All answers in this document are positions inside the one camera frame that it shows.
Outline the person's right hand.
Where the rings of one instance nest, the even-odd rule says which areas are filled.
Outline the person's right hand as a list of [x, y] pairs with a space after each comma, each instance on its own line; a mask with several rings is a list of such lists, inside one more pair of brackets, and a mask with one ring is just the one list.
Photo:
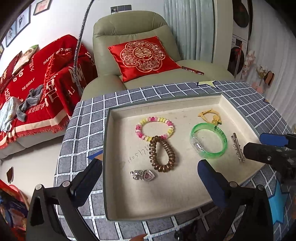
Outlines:
[[144, 238], [147, 236], [147, 233], [138, 235], [130, 239], [130, 241], [144, 241]]

